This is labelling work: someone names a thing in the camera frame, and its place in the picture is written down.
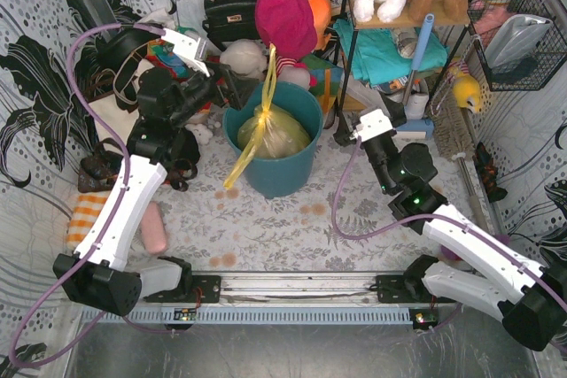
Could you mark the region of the yellow-green trash bag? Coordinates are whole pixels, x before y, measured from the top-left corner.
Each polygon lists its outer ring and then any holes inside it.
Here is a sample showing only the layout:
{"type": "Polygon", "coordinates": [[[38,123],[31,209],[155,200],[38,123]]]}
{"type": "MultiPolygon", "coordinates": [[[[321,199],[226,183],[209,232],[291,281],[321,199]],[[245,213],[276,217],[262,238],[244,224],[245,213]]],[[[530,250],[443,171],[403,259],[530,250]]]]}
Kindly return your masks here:
{"type": "Polygon", "coordinates": [[[254,108],[253,116],[238,130],[237,139],[245,142],[245,145],[223,183],[225,189],[233,187],[255,158],[288,158],[303,151],[312,141],[308,132],[289,112],[273,103],[276,83],[276,46],[271,43],[260,104],[254,108]]]}

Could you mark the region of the teal plastic trash bin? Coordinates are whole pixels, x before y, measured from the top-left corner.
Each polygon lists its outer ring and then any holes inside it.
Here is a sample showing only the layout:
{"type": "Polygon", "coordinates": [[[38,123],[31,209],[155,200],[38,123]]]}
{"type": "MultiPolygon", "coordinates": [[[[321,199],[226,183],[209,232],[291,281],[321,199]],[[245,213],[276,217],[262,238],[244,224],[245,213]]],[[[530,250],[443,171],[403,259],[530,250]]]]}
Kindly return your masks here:
{"type": "MultiPolygon", "coordinates": [[[[222,129],[236,158],[242,153],[237,146],[237,132],[252,118],[254,108],[260,104],[262,86],[263,83],[256,87],[243,109],[229,108],[223,115],[222,129]]],[[[323,124],[322,108],[318,101],[298,85],[278,82],[274,104],[289,112],[302,125],[309,135],[310,144],[287,158],[255,158],[239,176],[239,180],[244,177],[253,189],[269,199],[288,196],[307,183],[323,124]]]]}

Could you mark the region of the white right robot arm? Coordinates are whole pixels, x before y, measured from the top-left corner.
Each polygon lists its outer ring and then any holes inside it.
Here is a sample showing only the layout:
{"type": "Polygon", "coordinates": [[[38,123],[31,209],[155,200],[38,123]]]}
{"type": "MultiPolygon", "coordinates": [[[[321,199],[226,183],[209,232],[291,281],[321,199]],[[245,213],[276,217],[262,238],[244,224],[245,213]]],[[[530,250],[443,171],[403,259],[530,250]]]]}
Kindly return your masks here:
{"type": "Polygon", "coordinates": [[[438,173],[429,148],[408,143],[398,149],[393,141],[396,116],[376,108],[349,126],[340,108],[335,141],[364,151],[397,225],[448,248],[475,269],[466,273],[433,257],[414,262],[411,277],[420,289],[436,298],[448,298],[499,321],[518,343],[543,351],[566,323],[566,264],[542,265],[510,249],[476,226],[430,181],[438,173]]]}

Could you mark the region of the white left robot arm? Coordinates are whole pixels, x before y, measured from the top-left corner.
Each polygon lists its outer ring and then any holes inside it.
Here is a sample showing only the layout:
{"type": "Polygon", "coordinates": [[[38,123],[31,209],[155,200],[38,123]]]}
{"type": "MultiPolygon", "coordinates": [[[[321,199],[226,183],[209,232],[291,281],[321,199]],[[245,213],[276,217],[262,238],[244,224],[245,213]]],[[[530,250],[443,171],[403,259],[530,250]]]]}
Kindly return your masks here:
{"type": "Polygon", "coordinates": [[[229,66],[207,62],[185,82],[166,68],[153,67],[139,79],[139,118],[120,145],[124,152],[117,181],[94,225],[71,255],[60,254],[53,271],[68,298],[124,317],[139,299],[200,302],[189,262],[158,257],[138,272],[126,269],[133,236],[159,186],[170,174],[194,177],[197,142],[185,128],[207,103],[241,110],[259,85],[229,66]]]}

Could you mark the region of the cream canvas tote bag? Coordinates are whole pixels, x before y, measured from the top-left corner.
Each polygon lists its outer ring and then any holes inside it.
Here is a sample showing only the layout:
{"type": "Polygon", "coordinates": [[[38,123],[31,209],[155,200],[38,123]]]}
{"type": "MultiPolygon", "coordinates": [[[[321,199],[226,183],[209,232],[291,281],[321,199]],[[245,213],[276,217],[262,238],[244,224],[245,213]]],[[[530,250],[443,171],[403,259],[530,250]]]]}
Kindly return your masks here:
{"type": "MultiPolygon", "coordinates": [[[[154,65],[147,59],[142,59],[138,65],[136,72],[134,73],[134,87],[139,89],[139,77],[145,71],[153,68],[154,65]]],[[[89,104],[91,109],[101,118],[103,121],[109,125],[114,133],[116,133],[121,141],[126,145],[128,137],[139,118],[139,111],[137,107],[134,111],[128,112],[127,110],[122,110],[117,104],[115,96],[108,96],[101,100],[97,100],[89,104]]],[[[104,139],[111,138],[112,135],[103,127],[100,123],[95,121],[95,128],[97,131],[98,140],[101,142],[104,139]]],[[[114,146],[106,145],[106,148],[110,151],[121,153],[120,149],[114,146]]]]}

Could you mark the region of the dark brown leather bag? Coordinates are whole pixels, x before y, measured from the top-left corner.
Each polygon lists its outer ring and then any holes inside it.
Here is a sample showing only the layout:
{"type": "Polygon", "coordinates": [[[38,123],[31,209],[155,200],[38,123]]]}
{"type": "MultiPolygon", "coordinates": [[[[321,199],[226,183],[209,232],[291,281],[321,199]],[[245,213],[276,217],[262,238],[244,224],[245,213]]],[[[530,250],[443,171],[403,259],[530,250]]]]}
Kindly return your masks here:
{"type": "MultiPolygon", "coordinates": [[[[108,150],[106,145],[119,149],[119,145],[111,137],[107,137],[95,145],[90,156],[81,160],[78,176],[80,193],[109,191],[113,188],[123,157],[120,153],[108,150]]],[[[197,176],[199,160],[198,146],[193,143],[189,156],[177,159],[173,163],[164,183],[169,184],[174,190],[186,191],[189,187],[187,181],[197,176]]]]}

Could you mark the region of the teal folded cloth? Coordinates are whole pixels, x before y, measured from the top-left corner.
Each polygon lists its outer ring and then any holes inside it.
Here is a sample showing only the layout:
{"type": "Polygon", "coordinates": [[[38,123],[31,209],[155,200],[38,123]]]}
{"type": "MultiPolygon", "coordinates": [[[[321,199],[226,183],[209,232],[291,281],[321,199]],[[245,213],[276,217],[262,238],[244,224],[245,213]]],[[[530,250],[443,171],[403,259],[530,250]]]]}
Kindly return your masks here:
{"type": "MultiPolygon", "coordinates": [[[[431,34],[418,71],[442,67],[447,55],[448,49],[435,34],[431,34]]],[[[398,53],[389,29],[359,31],[351,66],[351,74],[356,80],[379,85],[408,76],[411,64],[411,59],[398,53]]]]}

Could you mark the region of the beige chenille mop head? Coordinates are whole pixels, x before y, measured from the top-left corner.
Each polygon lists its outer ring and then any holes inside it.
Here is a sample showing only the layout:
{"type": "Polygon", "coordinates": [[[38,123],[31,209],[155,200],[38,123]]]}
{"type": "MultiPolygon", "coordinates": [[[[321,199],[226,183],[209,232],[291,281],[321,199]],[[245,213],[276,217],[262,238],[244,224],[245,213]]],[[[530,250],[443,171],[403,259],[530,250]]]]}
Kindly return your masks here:
{"type": "Polygon", "coordinates": [[[474,153],[470,131],[451,89],[444,89],[430,108],[433,121],[433,138],[442,158],[471,159],[474,153]]]}

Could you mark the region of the grey patterned pouch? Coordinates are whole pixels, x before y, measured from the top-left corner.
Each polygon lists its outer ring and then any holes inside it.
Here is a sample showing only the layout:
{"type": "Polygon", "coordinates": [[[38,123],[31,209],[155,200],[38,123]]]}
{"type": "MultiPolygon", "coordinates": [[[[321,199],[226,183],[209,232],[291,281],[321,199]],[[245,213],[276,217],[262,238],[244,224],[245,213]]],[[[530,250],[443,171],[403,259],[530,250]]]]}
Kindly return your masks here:
{"type": "Polygon", "coordinates": [[[411,59],[416,53],[418,34],[413,27],[394,28],[391,30],[392,41],[399,55],[411,59]]]}

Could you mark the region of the yellow plush duck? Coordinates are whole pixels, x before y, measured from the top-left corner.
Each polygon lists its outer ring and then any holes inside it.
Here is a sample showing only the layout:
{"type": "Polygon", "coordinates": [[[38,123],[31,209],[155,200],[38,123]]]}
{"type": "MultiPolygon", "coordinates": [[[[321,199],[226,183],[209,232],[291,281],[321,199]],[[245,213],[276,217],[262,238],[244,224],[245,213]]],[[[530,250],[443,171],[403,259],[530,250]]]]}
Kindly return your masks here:
{"type": "Polygon", "coordinates": [[[457,105],[472,113],[480,112],[481,87],[470,74],[468,66],[457,62],[452,63],[447,70],[447,78],[452,85],[457,105]]]}

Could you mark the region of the silver foil pouch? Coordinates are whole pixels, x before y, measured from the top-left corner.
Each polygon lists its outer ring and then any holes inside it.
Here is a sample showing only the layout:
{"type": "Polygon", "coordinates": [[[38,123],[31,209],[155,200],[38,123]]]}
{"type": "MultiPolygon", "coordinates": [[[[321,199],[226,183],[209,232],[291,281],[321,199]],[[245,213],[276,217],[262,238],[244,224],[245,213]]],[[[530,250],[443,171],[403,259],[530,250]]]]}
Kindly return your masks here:
{"type": "Polygon", "coordinates": [[[503,66],[529,54],[552,27],[553,21],[532,14],[515,14],[507,19],[485,49],[490,68],[503,66]]]}

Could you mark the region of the blue handled mop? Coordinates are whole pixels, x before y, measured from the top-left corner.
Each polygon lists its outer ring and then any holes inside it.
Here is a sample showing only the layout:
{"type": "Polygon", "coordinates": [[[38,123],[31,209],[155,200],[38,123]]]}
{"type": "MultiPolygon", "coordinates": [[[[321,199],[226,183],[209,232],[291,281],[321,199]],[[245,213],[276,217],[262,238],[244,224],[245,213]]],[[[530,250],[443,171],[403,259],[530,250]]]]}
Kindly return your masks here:
{"type": "MultiPolygon", "coordinates": [[[[410,74],[408,75],[408,85],[405,87],[402,104],[404,107],[408,105],[408,100],[412,92],[414,85],[416,73],[419,70],[421,62],[423,60],[423,54],[425,53],[431,31],[433,29],[435,22],[435,16],[433,13],[428,13],[423,19],[423,24],[421,26],[414,57],[412,59],[410,74]]],[[[397,136],[402,139],[424,139],[426,136],[425,132],[410,132],[403,127],[397,127],[397,136]]]]}

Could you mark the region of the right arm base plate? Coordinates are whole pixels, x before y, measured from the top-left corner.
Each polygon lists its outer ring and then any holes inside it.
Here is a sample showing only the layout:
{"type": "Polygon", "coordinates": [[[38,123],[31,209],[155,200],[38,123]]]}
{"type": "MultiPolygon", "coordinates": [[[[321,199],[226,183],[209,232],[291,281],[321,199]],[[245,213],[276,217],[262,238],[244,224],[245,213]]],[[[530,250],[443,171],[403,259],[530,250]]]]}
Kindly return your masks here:
{"type": "Polygon", "coordinates": [[[433,296],[416,278],[405,278],[402,274],[380,274],[376,276],[377,298],[381,303],[440,303],[452,304],[454,300],[433,296]]]}

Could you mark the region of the aluminium mounting rail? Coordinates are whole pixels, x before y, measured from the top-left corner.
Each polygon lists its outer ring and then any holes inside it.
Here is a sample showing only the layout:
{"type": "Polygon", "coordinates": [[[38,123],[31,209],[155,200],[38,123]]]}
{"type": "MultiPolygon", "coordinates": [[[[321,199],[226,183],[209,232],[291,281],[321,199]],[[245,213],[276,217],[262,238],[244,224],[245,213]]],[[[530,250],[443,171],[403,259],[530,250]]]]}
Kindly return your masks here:
{"type": "MultiPolygon", "coordinates": [[[[147,303],[144,298],[162,290],[175,289],[182,278],[194,274],[189,265],[166,263],[142,274],[120,272],[86,264],[62,288],[75,303],[125,316],[139,303],[161,305],[202,305],[147,303]]],[[[314,303],[318,300],[365,298],[376,293],[376,276],[359,273],[242,273],[223,274],[219,303],[314,303]]]]}

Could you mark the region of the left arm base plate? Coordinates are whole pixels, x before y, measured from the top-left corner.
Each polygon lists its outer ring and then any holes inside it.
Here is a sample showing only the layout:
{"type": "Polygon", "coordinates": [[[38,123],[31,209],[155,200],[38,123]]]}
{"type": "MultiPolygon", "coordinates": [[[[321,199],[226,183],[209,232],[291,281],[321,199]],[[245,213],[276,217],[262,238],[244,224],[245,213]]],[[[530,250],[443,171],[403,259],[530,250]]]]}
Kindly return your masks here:
{"type": "Polygon", "coordinates": [[[219,275],[192,275],[182,278],[175,289],[162,290],[144,298],[147,303],[216,304],[221,294],[219,275]]]}

